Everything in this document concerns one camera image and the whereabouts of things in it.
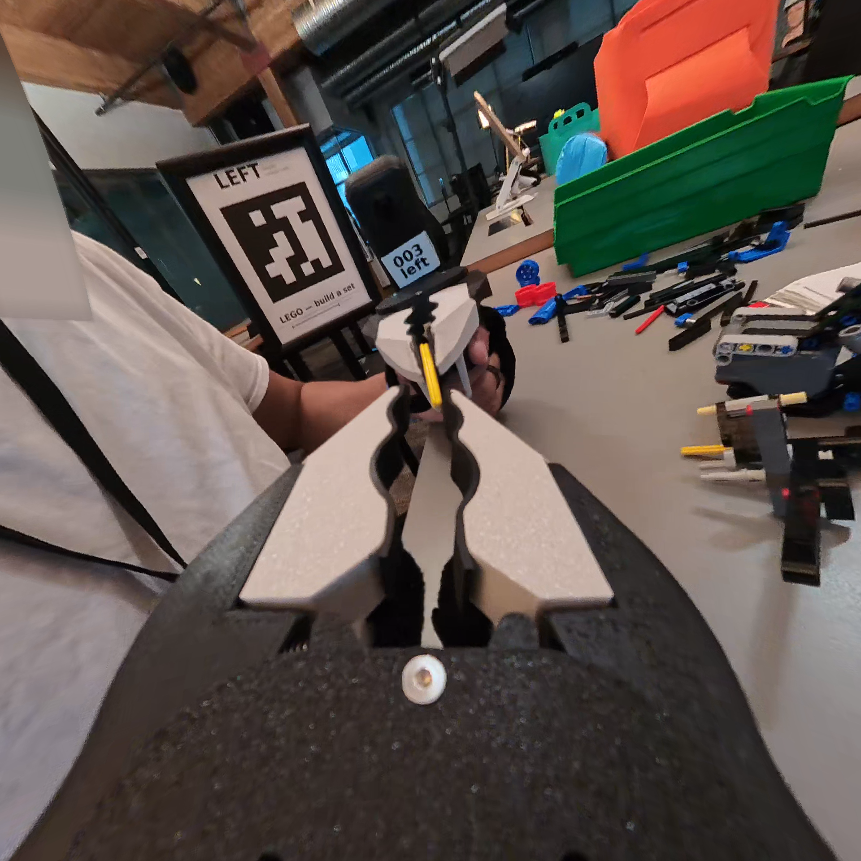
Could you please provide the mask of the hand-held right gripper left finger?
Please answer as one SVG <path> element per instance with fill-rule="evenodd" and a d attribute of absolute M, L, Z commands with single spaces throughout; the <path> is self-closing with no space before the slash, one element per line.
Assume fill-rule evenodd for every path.
<path fill-rule="evenodd" d="M 393 545 L 393 480 L 411 390 L 387 388 L 296 470 L 239 593 L 243 606 L 326 615 L 359 629 L 384 600 Z"/>

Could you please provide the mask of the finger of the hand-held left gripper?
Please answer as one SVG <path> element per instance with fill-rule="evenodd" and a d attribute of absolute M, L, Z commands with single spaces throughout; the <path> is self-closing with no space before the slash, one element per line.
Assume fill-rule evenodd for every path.
<path fill-rule="evenodd" d="M 409 388 L 413 407 L 431 407 L 420 350 L 413 333 L 413 309 L 374 316 L 374 343 L 389 387 Z"/>
<path fill-rule="evenodd" d="M 423 294 L 423 339 L 430 347 L 436 371 L 446 374 L 463 356 L 479 327 L 476 299 L 467 284 Z"/>

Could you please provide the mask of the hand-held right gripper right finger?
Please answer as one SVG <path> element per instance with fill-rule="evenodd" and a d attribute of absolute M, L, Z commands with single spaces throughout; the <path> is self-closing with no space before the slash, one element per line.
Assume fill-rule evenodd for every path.
<path fill-rule="evenodd" d="M 458 609 L 497 625 L 557 610 L 610 606 L 614 592 L 549 462 L 465 394 L 444 396 L 455 517 Z"/>

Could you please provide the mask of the yellow lego axle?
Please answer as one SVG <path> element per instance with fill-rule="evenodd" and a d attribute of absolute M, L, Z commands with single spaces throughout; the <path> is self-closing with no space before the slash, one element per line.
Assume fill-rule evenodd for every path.
<path fill-rule="evenodd" d="M 417 347 L 425 381 L 426 397 L 430 403 L 430 407 L 438 411 L 443 404 L 443 394 L 440 387 L 435 358 L 431 346 L 426 339 L 420 339 Z"/>

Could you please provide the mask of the person's left forearm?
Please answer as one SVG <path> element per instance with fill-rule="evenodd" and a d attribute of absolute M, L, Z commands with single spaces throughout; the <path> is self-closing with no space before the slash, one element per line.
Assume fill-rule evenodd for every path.
<path fill-rule="evenodd" d="M 383 374 L 358 382 L 296 382 L 272 371 L 252 415 L 281 450 L 309 454 L 387 389 Z"/>

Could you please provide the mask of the pile of long lego beams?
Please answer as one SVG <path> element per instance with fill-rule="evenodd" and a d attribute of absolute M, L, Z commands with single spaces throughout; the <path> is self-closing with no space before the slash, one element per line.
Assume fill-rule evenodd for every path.
<path fill-rule="evenodd" d="M 636 335 L 662 316 L 679 330 L 693 328 L 708 322 L 713 308 L 727 314 L 753 300 L 758 281 L 741 270 L 784 251 L 805 211 L 805 202 L 763 210 L 681 253 L 658 260 L 645 252 L 616 272 L 572 287 L 541 281 L 539 264 L 527 259 L 517 269 L 514 301 L 493 310 L 502 318 L 528 311 L 531 326 L 556 320 L 563 343 L 569 340 L 567 319 L 577 314 L 641 318 Z"/>

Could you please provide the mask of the lego instruction booklet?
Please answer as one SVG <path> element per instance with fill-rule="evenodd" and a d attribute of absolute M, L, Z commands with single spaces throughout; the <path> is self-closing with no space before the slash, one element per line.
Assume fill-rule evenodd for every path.
<path fill-rule="evenodd" d="M 840 286 L 846 279 L 859 283 L 859 263 L 804 276 L 762 301 L 768 307 L 796 309 L 808 315 L 815 314 L 844 296 Z"/>

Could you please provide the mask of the person's left hand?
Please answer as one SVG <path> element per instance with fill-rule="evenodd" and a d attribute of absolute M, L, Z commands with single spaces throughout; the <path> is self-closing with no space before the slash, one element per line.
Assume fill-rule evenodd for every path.
<path fill-rule="evenodd" d="M 504 374 L 498 350 L 491 348 L 491 335 L 479 326 L 466 350 L 471 400 L 491 417 L 500 414 L 504 396 Z"/>

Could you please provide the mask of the grey background table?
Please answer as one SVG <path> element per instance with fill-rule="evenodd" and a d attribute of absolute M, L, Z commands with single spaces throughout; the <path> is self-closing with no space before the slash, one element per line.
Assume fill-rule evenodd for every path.
<path fill-rule="evenodd" d="M 480 210 L 460 265 L 490 274 L 551 248 L 554 244 L 555 187 L 554 176 L 544 177 L 531 190 L 533 199 L 520 208 L 523 213 L 521 221 L 514 221 L 495 233 L 491 233 L 491 228 L 505 218 L 490 221 L 487 215 L 493 211 L 493 206 Z"/>

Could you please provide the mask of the black framed marker sign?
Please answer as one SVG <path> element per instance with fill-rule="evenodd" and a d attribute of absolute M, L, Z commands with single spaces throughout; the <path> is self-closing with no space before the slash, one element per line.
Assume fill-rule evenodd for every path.
<path fill-rule="evenodd" d="M 238 296 L 270 367 L 309 382 L 301 351 L 330 341 L 366 370 L 344 332 L 382 297 L 308 124 L 161 160 L 160 178 Z"/>

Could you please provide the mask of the light green plastic case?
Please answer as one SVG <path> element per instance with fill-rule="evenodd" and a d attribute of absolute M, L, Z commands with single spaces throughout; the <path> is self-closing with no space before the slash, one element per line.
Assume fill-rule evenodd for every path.
<path fill-rule="evenodd" d="M 539 146 L 547 175 L 554 174 L 559 156 L 565 143 L 574 135 L 595 134 L 600 131 L 598 109 L 586 102 L 554 114 L 548 124 L 547 132 L 539 137 Z"/>

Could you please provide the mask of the light blue plastic object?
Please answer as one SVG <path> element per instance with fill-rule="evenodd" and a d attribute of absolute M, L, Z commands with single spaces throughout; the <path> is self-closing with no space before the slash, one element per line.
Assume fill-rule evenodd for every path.
<path fill-rule="evenodd" d="M 608 146 L 599 135 L 593 132 L 575 134 L 561 147 L 557 157 L 554 171 L 556 184 L 561 187 L 583 178 L 606 165 L 608 160 Z"/>

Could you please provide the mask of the green plastic bin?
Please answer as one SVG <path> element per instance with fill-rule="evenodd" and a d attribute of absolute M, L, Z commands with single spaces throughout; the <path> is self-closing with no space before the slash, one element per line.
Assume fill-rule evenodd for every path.
<path fill-rule="evenodd" d="M 816 196 L 851 80 L 764 93 L 558 186 L 556 263 L 589 274 Z"/>

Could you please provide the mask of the orange plastic bin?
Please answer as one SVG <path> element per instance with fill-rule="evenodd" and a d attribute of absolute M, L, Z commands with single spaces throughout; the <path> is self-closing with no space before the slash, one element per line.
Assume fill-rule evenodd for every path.
<path fill-rule="evenodd" d="M 600 134 L 613 160 L 768 89 L 775 1 L 640 1 L 594 60 Z"/>

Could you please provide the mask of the metal air duct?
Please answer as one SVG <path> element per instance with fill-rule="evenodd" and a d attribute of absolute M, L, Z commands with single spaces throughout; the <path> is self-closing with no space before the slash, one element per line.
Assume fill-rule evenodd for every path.
<path fill-rule="evenodd" d="M 430 1 L 305 1 L 290 12 L 303 51 L 321 59 L 354 42 L 391 35 L 425 11 Z"/>

